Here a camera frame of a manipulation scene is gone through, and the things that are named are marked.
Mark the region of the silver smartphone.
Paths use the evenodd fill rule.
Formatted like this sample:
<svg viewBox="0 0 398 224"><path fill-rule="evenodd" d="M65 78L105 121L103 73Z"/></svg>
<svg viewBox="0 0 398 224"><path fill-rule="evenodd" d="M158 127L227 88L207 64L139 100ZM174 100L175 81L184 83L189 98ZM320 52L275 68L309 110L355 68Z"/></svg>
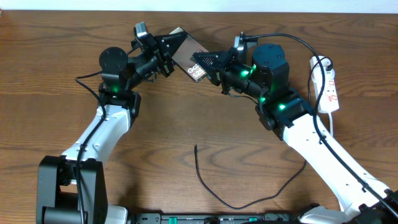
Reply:
<svg viewBox="0 0 398 224"><path fill-rule="evenodd" d="M206 76L206 72L192 59L192 56L194 53L204 53L208 50L182 27L177 27L170 34L187 35L172 59L194 82L200 82Z"/></svg>

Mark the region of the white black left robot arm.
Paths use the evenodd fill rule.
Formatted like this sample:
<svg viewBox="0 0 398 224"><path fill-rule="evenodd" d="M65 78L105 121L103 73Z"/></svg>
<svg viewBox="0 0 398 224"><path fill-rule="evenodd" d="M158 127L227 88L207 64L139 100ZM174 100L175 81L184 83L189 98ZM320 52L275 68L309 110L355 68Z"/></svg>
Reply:
<svg viewBox="0 0 398 224"><path fill-rule="evenodd" d="M119 47L99 56L103 81L94 97L96 115L78 140L61 156L45 156L37 180L37 223L127 223L127 208L111 205L106 194L104 165L139 114L140 95L133 88L157 73L174 71L173 55L188 34L156 35L134 31L135 57Z"/></svg>

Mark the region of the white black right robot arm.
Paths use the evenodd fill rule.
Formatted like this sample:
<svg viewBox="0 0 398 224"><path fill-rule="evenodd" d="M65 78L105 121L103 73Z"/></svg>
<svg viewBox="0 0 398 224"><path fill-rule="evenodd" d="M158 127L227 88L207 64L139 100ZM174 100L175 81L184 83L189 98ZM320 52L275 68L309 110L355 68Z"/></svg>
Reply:
<svg viewBox="0 0 398 224"><path fill-rule="evenodd" d="M326 130L315 110L289 86L289 64L282 47L255 48L252 64L244 50L196 52L192 59L220 85L258 100L256 112L268 131L297 151L338 199L340 209L312 205L293 223L397 223L397 192L359 165Z"/></svg>

